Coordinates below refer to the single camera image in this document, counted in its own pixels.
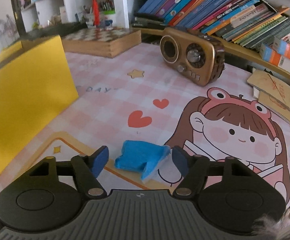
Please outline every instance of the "yellow folder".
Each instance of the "yellow folder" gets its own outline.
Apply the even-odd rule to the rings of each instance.
[[[0,173],[78,98],[61,38],[20,41],[0,54]]]

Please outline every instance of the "pink checkered pattern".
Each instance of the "pink checkered pattern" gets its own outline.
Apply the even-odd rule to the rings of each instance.
[[[120,155],[125,140],[142,140],[162,145],[173,134],[186,104],[197,96],[206,96],[211,87],[220,87],[233,95],[253,100],[246,83],[250,73],[226,65],[222,76],[206,87],[199,87],[168,68],[159,46],[140,44],[113,58],[67,53],[68,64],[80,98],[47,125],[0,175],[0,190],[48,136],[64,130],[88,146],[109,147],[110,158]],[[144,78],[131,79],[133,69],[144,71]],[[168,99],[160,109],[154,99]],[[152,123],[143,128],[127,124],[130,113],[141,110]],[[290,156],[290,125],[273,114],[282,128]]]

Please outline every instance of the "red tassel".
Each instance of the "red tassel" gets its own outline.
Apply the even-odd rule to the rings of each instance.
[[[93,9],[93,14],[94,14],[94,24],[95,26],[100,25],[100,11],[98,9],[98,4],[96,0],[93,0],[92,3],[92,9]]]

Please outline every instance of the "brown paper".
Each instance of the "brown paper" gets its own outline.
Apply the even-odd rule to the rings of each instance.
[[[264,71],[256,70],[247,83],[275,98],[290,110],[290,86],[285,82]]]
[[[278,116],[290,123],[290,111],[275,98],[261,91],[259,93],[258,102],[275,112]]]

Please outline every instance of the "red heart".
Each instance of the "red heart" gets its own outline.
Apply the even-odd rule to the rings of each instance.
[[[142,111],[134,111],[128,117],[128,126],[134,128],[141,128],[149,126],[152,123],[152,118],[149,116],[142,117]]]
[[[162,101],[160,101],[159,99],[154,99],[153,104],[154,106],[160,109],[164,109],[165,107],[169,105],[169,101],[167,99],[162,99]]]

